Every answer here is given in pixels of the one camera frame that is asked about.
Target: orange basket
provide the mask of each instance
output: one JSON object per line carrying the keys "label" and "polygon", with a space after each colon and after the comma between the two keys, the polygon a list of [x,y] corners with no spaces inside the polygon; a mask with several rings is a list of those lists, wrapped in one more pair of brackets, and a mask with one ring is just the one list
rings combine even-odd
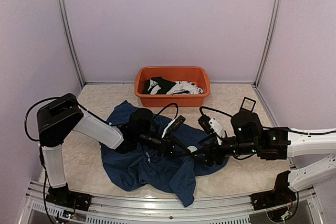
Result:
{"label": "orange basket", "polygon": [[[193,82],[203,89],[203,94],[142,94],[146,81],[153,77]],[[145,67],[140,69],[135,79],[134,91],[144,107],[164,107],[172,102],[176,102],[180,107],[199,107],[210,95],[210,81],[204,69],[200,67]]]}

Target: blue cloth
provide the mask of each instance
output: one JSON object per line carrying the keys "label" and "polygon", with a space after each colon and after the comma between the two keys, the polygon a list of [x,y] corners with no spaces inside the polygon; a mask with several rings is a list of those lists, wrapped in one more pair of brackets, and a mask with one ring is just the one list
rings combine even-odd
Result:
{"label": "blue cloth", "polygon": [[[129,116],[138,108],[127,101],[114,108],[107,122],[114,125],[127,123]],[[167,126],[171,119],[157,116],[155,122],[160,132]],[[183,124],[173,135],[186,146],[194,145],[199,148],[198,142],[206,137],[206,133]],[[191,157],[169,159],[157,156],[155,150],[147,147],[138,148],[126,154],[120,154],[101,145],[103,167],[111,181],[125,191],[132,191],[146,184],[166,193],[175,193],[185,207],[194,201],[196,186],[195,176],[214,173],[226,165],[227,160],[220,166],[208,167],[201,162],[194,161]]]}

